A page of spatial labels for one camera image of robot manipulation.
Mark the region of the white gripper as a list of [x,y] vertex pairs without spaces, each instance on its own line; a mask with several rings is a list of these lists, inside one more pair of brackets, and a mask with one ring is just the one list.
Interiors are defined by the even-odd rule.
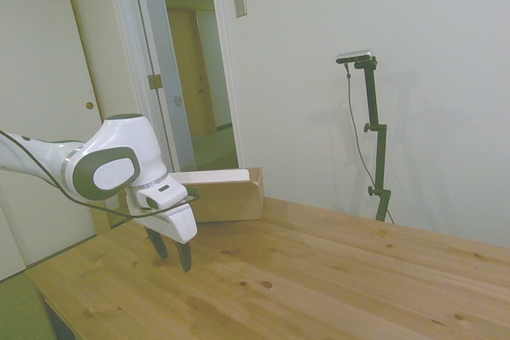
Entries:
[[130,214],[137,223],[146,227],[148,238],[162,260],[168,257],[168,251],[161,234],[176,240],[175,247],[184,272],[192,268],[189,241],[198,231],[189,200],[183,193],[168,193],[168,190],[127,192]]

